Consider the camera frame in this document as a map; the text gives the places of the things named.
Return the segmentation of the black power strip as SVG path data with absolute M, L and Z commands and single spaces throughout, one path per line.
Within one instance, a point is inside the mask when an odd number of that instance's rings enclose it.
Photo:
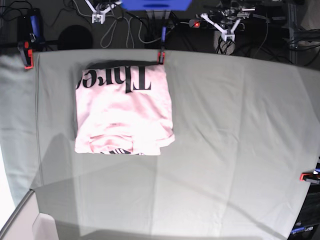
M 205 29 L 208 26 L 208 23 L 203 19 L 190 19 L 188 22 L 190 28 L 194 29 Z

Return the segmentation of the red clamp at left edge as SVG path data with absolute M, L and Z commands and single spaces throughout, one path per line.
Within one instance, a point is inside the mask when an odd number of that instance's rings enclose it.
M 33 49 L 31 44 L 28 41 L 20 41 L 18 42 L 17 46 L 22 63 L 26 70 L 32 69 L 34 67 L 34 60 L 33 60 Z

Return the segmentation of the red clamp at edge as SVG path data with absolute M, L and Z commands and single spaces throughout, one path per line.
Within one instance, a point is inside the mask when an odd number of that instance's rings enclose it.
M 17 46 L 22 63 L 26 70 L 32 69 L 34 67 L 34 60 L 33 60 L 33 49 L 31 44 L 28 41 L 20 41 L 18 42 Z
M 165 63 L 165 52 L 162 50 L 158 52 L 157 63 L 159 65 L 163 65 Z
M 304 172 L 300 175 L 300 181 L 308 182 L 310 184 L 319 185 L 320 184 L 320 174 L 313 172 Z

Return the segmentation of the pink t-shirt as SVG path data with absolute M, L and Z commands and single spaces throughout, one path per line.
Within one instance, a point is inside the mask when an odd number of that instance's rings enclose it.
M 161 64 L 84 69 L 75 87 L 78 154 L 158 156 L 175 141 Z

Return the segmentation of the red clamp at centre edge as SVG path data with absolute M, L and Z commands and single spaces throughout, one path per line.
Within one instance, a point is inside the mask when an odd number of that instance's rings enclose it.
M 157 63 L 159 65 L 163 65 L 165 63 L 165 52 L 162 50 L 158 52 Z

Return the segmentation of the red clamp at right edge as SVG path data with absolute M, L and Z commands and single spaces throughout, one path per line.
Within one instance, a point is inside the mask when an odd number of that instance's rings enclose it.
M 313 172 L 304 172 L 300 175 L 300 181 L 308 182 L 310 184 L 319 185 L 320 184 L 320 174 Z

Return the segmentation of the black round stand base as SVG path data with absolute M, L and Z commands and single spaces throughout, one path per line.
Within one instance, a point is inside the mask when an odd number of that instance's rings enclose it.
M 57 49 L 60 51 L 92 48 L 92 33 L 86 27 L 81 25 L 68 26 L 58 37 Z

